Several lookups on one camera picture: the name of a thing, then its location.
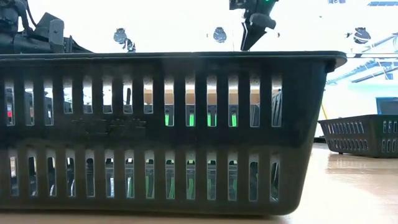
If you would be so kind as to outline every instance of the wooden table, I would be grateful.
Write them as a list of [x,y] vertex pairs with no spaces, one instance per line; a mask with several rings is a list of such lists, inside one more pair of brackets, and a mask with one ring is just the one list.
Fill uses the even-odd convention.
[[292,214],[263,219],[136,217],[102,214],[0,213],[0,223],[40,224],[257,224],[398,223],[398,159],[331,153],[314,144],[302,203]]

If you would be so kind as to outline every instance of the black device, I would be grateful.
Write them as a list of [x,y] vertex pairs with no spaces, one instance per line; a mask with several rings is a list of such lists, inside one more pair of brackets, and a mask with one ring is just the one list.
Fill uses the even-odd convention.
[[275,29],[270,18],[278,0],[229,0],[229,10],[245,9],[241,50],[249,50],[264,34],[266,28]]
[[[35,29],[29,26],[27,17]],[[18,19],[24,30],[18,32]],[[61,19],[45,13],[35,23],[27,0],[0,0],[0,54],[90,53],[72,38],[63,36]]]

